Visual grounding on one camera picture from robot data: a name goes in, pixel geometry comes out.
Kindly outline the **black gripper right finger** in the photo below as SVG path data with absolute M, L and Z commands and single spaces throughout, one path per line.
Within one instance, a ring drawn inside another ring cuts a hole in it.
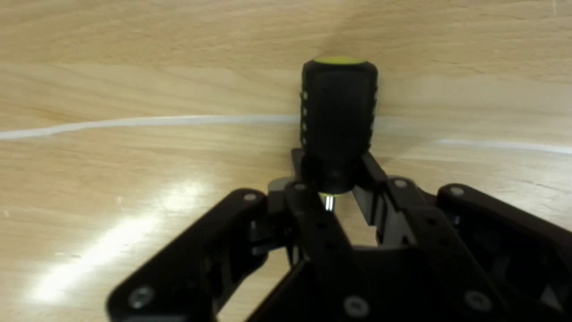
M 430 194 L 371 153 L 357 160 L 353 196 L 376 241 L 416 250 L 464 322 L 569 322 L 569 230 L 466 184 Z

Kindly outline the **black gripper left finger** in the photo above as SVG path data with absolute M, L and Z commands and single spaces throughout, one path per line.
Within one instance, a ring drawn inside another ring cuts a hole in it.
M 300 180 L 224 194 L 106 296 L 108 322 L 216 322 L 230 296 L 282 248 L 291 268 L 246 322 L 350 322 L 341 279 L 350 245 L 317 191 Z

